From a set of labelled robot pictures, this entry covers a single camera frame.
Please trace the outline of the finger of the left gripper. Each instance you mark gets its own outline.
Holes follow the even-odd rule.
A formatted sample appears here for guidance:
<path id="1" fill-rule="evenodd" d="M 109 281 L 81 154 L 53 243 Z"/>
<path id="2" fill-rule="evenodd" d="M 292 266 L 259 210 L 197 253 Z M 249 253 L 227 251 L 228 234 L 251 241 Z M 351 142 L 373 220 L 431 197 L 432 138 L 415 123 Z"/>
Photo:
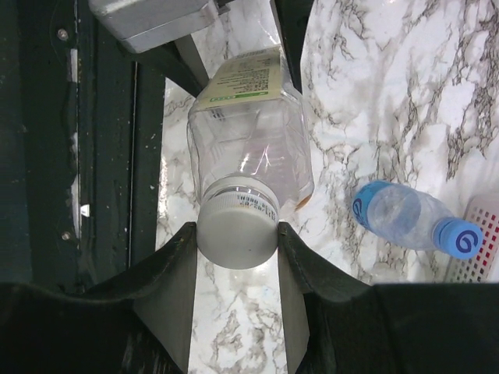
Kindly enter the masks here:
<path id="1" fill-rule="evenodd" d="M 193 97 L 198 97 L 210 81 L 190 34 L 141 53 L 127 51 L 126 55 L 154 68 Z"/>
<path id="2" fill-rule="evenodd" d="M 314 0 L 271 0 L 293 86 L 302 93 L 301 57 Z"/>

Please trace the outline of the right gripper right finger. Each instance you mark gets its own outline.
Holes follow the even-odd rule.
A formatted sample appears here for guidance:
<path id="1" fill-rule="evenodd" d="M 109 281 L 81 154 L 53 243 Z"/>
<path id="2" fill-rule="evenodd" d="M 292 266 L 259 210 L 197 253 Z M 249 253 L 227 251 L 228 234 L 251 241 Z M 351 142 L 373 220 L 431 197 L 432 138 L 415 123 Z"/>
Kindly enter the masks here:
<path id="1" fill-rule="evenodd" d="M 290 373 L 495 373 L 496 284 L 375 284 L 278 225 Z"/>

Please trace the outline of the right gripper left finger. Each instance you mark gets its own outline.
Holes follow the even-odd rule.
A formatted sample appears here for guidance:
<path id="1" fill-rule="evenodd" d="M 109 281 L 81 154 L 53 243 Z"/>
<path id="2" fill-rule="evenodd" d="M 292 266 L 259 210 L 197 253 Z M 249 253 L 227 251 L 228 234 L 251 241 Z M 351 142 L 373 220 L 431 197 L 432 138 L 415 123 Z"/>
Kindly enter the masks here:
<path id="1" fill-rule="evenodd" d="M 188 222 L 84 294 L 2 284 L 2 372 L 187 372 L 196 266 L 196 225 Z"/>

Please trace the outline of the blue small water bottle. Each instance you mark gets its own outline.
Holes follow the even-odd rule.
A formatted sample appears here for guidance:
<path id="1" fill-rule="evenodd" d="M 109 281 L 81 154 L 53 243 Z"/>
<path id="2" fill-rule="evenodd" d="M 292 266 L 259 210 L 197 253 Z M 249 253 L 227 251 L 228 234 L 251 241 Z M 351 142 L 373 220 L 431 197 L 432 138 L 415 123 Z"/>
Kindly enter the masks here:
<path id="1" fill-rule="evenodd" d="M 360 225 L 377 237 L 426 252 L 441 252 L 433 240 L 437 222 L 446 217 L 460 218 L 425 192 L 382 180 L 367 183 L 354 195 L 352 213 Z"/>

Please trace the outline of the blue bottle cap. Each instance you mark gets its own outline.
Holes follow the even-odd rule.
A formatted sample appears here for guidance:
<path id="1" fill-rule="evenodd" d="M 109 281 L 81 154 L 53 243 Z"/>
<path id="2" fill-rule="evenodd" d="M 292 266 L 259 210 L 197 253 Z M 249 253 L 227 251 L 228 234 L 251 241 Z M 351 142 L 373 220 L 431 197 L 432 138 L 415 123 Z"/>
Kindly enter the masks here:
<path id="1" fill-rule="evenodd" d="M 456 259 L 473 258 L 481 248 L 483 233 L 471 222 L 456 217 L 439 220 L 433 232 L 434 246 Z"/>

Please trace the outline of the white bottle cap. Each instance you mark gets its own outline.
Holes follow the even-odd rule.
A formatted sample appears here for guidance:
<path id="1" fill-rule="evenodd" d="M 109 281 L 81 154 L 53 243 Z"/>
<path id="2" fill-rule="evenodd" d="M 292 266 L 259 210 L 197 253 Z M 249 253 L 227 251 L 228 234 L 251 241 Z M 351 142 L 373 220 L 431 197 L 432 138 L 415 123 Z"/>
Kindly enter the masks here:
<path id="1" fill-rule="evenodd" d="M 223 192 L 201 206 L 196 243 L 212 263 L 246 270 L 273 256 L 278 247 L 277 228 L 277 211 L 264 198 Z"/>

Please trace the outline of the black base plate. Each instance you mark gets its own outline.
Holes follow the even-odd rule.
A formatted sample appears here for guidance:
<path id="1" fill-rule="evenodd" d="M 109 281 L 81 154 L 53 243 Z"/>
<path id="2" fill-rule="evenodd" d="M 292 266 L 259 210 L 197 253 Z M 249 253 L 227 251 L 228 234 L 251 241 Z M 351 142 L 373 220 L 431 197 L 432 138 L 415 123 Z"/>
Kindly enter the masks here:
<path id="1" fill-rule="evenodd" d="M 164 88 L 87 2 L 2 2 L 2 282 L 77 294 L 154 253 Z"/>

